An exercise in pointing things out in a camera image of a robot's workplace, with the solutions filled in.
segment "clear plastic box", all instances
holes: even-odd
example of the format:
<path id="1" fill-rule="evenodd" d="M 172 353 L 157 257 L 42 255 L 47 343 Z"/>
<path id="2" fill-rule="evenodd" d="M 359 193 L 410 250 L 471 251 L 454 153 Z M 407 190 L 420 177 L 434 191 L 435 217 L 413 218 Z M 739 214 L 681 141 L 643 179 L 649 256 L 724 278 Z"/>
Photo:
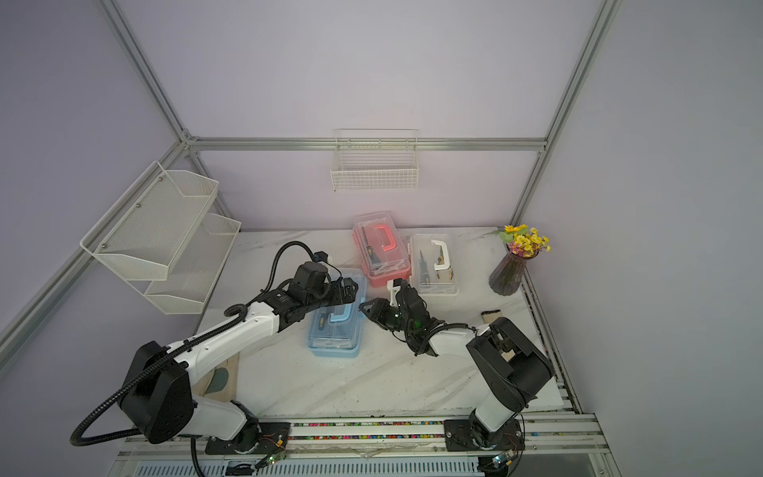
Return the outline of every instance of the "clear plastic box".
<path id="1" fill-rule="evenodd" d="M 360 352 L 360 332 L 365 316 L 359 310 L 365 301 L 368 279 L 362 270 L 340 269 L 342 276 L 358 284 L 358 292 L 352 304 L 319 308 L 314 312 L 307 347 L 315 356 L 329 358 L 354 358 Z M 339 275 L 331 270 L 331 279 Z"/>
<path id="2" fill-rule="evenodd" d="M 389 212 L 357 217 L 353 238 L 360 252 L 363 272 L 372 287 L 386 286 L 388 280 L 408 278 L 408 250 L 400 240 Z"/>
<path id="3" fill-rule="evenodd" d="M 413 275 L 410 284 L 421 296 L 454 296 L 459 277 L 448 234 L 415 234 L 410 238 Z"/>

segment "white handle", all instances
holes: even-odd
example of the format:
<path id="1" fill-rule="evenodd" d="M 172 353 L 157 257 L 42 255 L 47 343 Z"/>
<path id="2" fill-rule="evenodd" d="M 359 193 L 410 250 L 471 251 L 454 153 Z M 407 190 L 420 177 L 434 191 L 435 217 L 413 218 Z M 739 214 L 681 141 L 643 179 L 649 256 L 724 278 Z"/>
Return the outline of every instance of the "white handle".
<path id="1" fill-rule="evenodd" d="M 447 270 L 450 268 L 450 255 L 448 254 L 448 246 L 445 242 L 442 240 L 432 240 L 432 243 L 435 245 L 439 245 L 443 249 L 443 264 L 442 265 L 435 265 L 435 270 Z"/>

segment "wall-mounted shelf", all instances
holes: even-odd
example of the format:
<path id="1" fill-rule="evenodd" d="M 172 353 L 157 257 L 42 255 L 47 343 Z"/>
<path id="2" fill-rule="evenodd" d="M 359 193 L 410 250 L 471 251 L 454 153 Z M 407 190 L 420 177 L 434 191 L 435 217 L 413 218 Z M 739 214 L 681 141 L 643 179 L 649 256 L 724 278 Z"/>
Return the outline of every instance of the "wall-mounted shelf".
<path id="1" fill-rule="evenodd" d="M 379 139 L 341 137 L 365 135 Z M 337 130 L 331 181 L 337 192 L 416 190 L 419 157 L 415 130 Z"/>
<path id="2" fill-rule="evenodd" d="M 217 196 L 217 181 L 164 170 L 99 244 L 80 245 L 123 280 L 166 280 Z"/>
<path id="3" fill-rule="evenodd" d="M 165 314 L 200 314 L 240 227 L 239 221 L 206 214 L 167 280 L 151 282 L 143 296 Z"/>
<path id="4" fill-rule="evenodd" d="M 213 179 L 159 163 L 143 177 L 153 179 L 80 245 L 165 314 L 199 314 L 241 223 L 208 213 L 217 196 Z"/>

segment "flower vase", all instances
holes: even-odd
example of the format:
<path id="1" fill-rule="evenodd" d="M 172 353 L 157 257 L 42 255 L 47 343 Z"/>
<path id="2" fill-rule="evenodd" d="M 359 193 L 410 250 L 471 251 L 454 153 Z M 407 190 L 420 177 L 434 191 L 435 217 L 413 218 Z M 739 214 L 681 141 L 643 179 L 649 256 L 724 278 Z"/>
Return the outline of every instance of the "flower vase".
<path id="1" fill-rule="evenodd" d="M 533 256 L 525 258 L 514 255 L 507 250 L 506 256 L 490 274 L 490 278 L 488 279 L 490 288 L 492 288 L 494 292 L 503 296 L 509 296 L 516 293 L 522 282 L 522 273 L 524 272 L 527 262 L 537 255 L 538 253 L 535 252 Z"/>

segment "white marble tabletop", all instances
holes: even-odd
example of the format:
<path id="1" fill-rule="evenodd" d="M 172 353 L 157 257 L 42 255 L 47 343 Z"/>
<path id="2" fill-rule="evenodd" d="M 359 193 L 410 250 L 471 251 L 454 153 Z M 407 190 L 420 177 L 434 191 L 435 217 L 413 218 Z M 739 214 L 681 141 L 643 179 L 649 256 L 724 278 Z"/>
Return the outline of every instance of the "white marble tabletop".
<path id="1" fill-rule="evenodd" d="M 432 316 L 448 322 L 483 324 L 480 313 L 500 309 L 539 349 L 540 337 L 523 294 L 501 296 L 488 285 L 488 275 L 505 254 L 489 227 L 400 229 L 408 242 L 415 233 L 448 233 L 459 274 L 454 297 L 425 297 Z M 301 240 L 314 252 L 323 250 L 333 265 L 360 268 L 351 230 L 242 232 L 230 252 L 199 330 L 221 322 L 223 310 L 249 301 L 265 286 L 273 257 L 289 240 Z M 300 247 L 281 257 L 275 283 L 294 276 L 308 260 Z M 369 288 L 367 299 L 388 298 L 386 288 Z M 414 356 L 370 321 L 363 324 L 360 354 L 352 359 L 316 357 L 307 349 L 310 318 L 291 325 L 240 354 L 237 400 L 258 417 L 355 417 L 466 415 L 488 393 L 471 359 L 457 356 Z M 528 411 L 562 408 L 554 380 L 530 402 Z"/>

